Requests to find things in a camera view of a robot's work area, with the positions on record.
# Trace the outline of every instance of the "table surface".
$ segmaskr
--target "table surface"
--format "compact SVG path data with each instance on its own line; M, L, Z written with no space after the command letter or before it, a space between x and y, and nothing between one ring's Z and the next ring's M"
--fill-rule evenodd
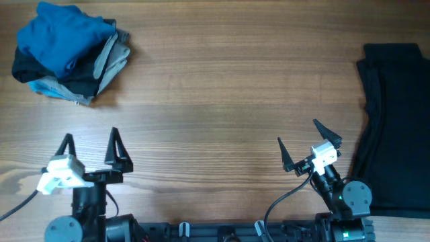
M366 126L355 62L368 42L416 42L430 56L430 5L343 1L80 3L131 34L129 62L89 107L32 93L10 75L16 32L35 4L0 5L0 213L36 187L64 135L101 169L111 127L134 162L108 186L120 214L141 222L253 222L304 177L285 173L321 140L313 118L343 137L345 176ZM0 241L41 241L71 213L71 191L37 195L3 221ZM310 186L270 220L327 208ZM115 207L108 202L107 215ZM372 217L378 241L428 241L429 220Z

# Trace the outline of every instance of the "wooden table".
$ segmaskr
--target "wooden table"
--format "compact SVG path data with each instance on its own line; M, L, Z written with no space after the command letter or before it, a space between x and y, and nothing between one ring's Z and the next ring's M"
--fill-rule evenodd
M367 118L355 62L368 42L416 42L430 56L426 3L82 3L131 33L127 67L90 106L32 93L10 75L16 32L35 4L0 5L0 213L36 187L67 132L88 168L104 167L111 127L134 162L109 186L120 214L142 222L252 222L304 177L285 173L321 140L318 118L343 137L344 176ZM37 195L0 225L0 241L41 241L71 213L71 191ZM114 214L111 202L107 215ZM310 186L270 220L327 208ZM378 241L428 241L429 220L372 217Z

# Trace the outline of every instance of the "white plastic part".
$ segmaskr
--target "white plastic part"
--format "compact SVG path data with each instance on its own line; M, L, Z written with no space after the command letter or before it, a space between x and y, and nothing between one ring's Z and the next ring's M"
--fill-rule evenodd
M93 182L84 181L85 166L74 155L53 156L43 173L37 190L44 195L51 194L56 188L92 187Z
M333 164L337 161L337 151L333 144L324 139L316 145L310 147L310 152L315 156L312 160L315 166L315 171L319 175L325 174L324 167Z

